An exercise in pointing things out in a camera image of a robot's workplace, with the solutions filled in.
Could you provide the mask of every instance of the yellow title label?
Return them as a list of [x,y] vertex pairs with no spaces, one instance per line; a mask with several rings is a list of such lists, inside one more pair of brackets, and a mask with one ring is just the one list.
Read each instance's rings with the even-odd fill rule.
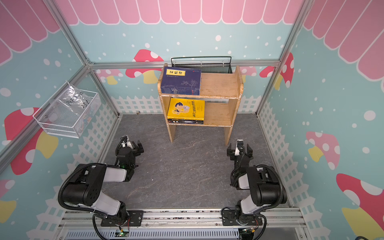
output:
[[185,76],[185,71],[167,69],[167,75]]

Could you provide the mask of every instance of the black wire mesh basket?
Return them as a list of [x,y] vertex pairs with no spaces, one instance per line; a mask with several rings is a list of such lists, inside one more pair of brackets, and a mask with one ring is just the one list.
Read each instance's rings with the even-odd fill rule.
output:
[[172,67],[201,69],[202,73],[232,73],[232,57],[204,56],[171,58]]

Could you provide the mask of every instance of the yellow book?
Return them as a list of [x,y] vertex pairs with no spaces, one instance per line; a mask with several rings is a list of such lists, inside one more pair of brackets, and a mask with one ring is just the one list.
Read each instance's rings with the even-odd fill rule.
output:
[[203,100],[171,98],[168,109],[169,123],[204,123],[204,106]]

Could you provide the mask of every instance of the stack of blue books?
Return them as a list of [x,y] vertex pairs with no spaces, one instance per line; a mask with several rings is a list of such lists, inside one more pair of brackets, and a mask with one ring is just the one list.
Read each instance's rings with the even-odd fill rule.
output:
[[164,67],[162,93],[200,95],[200,85],[200,69]]

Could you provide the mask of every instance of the bookshelf leg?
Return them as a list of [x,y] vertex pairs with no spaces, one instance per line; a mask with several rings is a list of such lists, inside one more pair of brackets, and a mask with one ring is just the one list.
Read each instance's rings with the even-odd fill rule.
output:
[[225,141],[225,145],[228,145],[229,139],[231,137],[231,133],[232,133],[232,127],[224,127],[224,141]]
[[175,139],[176,125],[167,125],[167,127],[168,127],[170,142],[173,142],[173,140]]

